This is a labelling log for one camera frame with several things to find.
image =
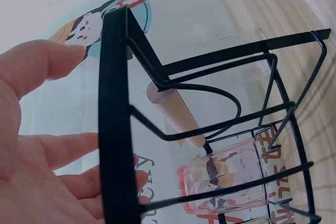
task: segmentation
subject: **black wire frame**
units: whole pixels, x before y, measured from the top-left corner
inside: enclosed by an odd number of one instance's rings
[[[167,207],[182,202],[234,193],[254,186],[265,185],[266,183],[279,180],[298,172],[303,172],[305,179],[304,182],[307,191],[309,211],[304,212],[291,207],[290,210],[309,217],[310,224],[319,223],[321,218],[315,214],[312,184],[308,170],[309,167],[313,165],[313,162],[307,161],[294,111],[302,101],[305,94],[308,92],[312,81],[316,77],[316,74],[323,63],[323,60],[327,54],[327,49],[323,40],[327,39],[329,35],[330,29],[299,33],[252,42],[249,44],[173,62],[167,65],[162,65],[128,7],[121,7],[106,13],[104,16],[102,30],[98,99],[101,193],[106,223],[140,223],[140,214],[146,211]],[[309,81],[300,96],[299,101],[295,103],[289,100],[285,86],[276,68],[277,56],[270,54],[269,51],[314,41],[320,45],[322,53],[312,76],[309,78]],[[225,69],[241,66],[250,62],[266,59],[271,68],[271,75],[263,109],[249,115],[239,115],[232,120],[220,122],[214,125],[199,128],[197,130],[166,135],[144,115],[142,115],[135,107],[129,104],[127,58],[129,56],[130,50],[160,91],[176,88],[176,86],[181,85],[181,82],[187,80],[192,80],[214,72],[223,71]],[[201,70],[196,73],[186,74],[182,77],[178,77],[172,80],[169,78],[169,76],[176,73],[181,73],[227,60],[234,60],[257,53],[264,54],[257,57],[248,57],[243,60],[226,63],[224,65]],[[283,103],[277,106],[266,108],[270,96],[270,88],[274,81],[278,87]],[[259,119],[258,126],[255,128],[255,130],[266,129],[269,127],[269,125],[262,125],[263,117],[280,110],[286,110],[287,115],[283,120],[277,122],[281,123],[281,125],[276,132],[276,136],[274,137],[273,142],[276,140],[281,130],[285,127],[286,123],[289,122],[295,137],[296,146],[301,161],[299,166],[287,169],[277,174],[263,177],[262,179],[220,189],[217,191],[172,198],[153,202],[147,205],[140,205],[138,203],[132,155],[130,125],[131,115],[137,118],[142,124],[144,124],[149,130],[151,130],[161,139],[165,141],[176,141],[186,137],[205,134],[216,130],[220,130],[222,131],[221,133],[223,133],[226,129],[233,125],[253,119]],[[211,147],[209,146],[211,142],[220,141],[238,134],[239,133],[207,140],[204,147],[207,152],[211,152]],[[268,154],[279,147],[281,146],[273,146],[270,144],[270,152],[268,152]],[[122,165],[113,166],[113,173],[111,172],[110,166],[112,157],[113,160],[117,159],[122,161],[120,162]]]

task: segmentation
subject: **cartoon penguin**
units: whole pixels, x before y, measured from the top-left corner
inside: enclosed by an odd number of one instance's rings
[[[147,33],[151,22],[151,9],[147,0],[110,0],[69,22],[50,37],[49,40],[66,45],[85,46],[85,58],[87,56],[99,57],[104,14],[109,10],[125,5],[131,8],[142,30]]]

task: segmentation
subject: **wooden surface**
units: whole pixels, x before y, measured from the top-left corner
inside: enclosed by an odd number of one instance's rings
[[[323,29],[304,0],[223,0],[239,30],[261,30],[267,38]],[[311,168],[314,200],[321,223],[335,223],[336,216],[336,48],[326,41],[328,55],[309,93],[296,111],[308,160]],[[291,100],[296,101],[310,76],[320,48],[313,43],[279,49],[278,69]],[[261,80],[266,88],[267,80]],[[277,92],[272,92],[269,106],[280,102]],[[280,136],[286,167],[299,164],[293,135],[289,126]],[[302,174],[289,177],[294,206],[307,210],[306,191]],[[296,216],[297,223],[306,218]]]

